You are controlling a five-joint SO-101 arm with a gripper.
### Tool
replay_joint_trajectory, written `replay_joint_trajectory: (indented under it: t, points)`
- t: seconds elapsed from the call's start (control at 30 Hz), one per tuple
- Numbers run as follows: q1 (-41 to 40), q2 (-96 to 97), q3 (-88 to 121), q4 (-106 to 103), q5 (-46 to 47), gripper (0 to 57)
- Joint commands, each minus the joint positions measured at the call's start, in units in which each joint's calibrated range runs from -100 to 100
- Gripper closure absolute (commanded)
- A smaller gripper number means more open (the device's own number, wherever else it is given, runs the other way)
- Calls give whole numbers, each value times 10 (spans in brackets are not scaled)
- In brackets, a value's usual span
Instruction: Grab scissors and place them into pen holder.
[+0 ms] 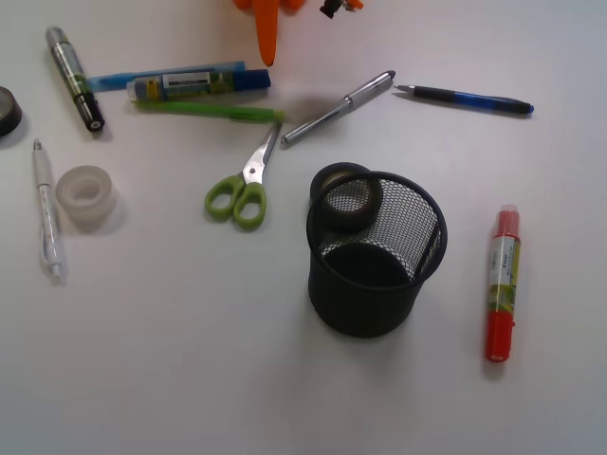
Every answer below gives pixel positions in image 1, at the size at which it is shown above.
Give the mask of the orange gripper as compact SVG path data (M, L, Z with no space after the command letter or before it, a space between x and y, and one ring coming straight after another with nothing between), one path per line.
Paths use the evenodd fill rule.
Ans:
M240 10L253 11L261 59L266 66L272 66L276 56L279 8L296 12L304 5L304 0L235 0L234 4ZM320 12L333 19L341 9L356 12L364 6L365 3L359 0L325 0Z

